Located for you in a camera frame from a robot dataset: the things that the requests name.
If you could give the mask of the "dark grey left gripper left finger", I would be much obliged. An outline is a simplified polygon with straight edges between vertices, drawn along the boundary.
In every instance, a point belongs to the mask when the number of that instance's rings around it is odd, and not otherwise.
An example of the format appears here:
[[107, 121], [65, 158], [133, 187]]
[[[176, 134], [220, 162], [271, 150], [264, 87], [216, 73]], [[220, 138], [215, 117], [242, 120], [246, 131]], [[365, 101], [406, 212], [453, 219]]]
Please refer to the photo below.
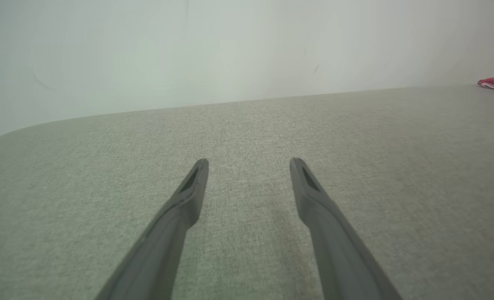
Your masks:
[[187, 231], [201, 215], [209, 162], [199, 159], [95, 300], [171, 300]]

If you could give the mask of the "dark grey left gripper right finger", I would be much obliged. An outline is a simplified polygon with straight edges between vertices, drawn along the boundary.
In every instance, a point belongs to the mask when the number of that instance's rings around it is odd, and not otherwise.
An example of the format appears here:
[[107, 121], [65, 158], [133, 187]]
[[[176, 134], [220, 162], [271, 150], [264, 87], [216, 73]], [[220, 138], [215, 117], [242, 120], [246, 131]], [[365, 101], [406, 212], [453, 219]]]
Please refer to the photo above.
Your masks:
[[311, 235], [325, 300], [403, 300], [306, 162], [289, 171], [300, 220]]

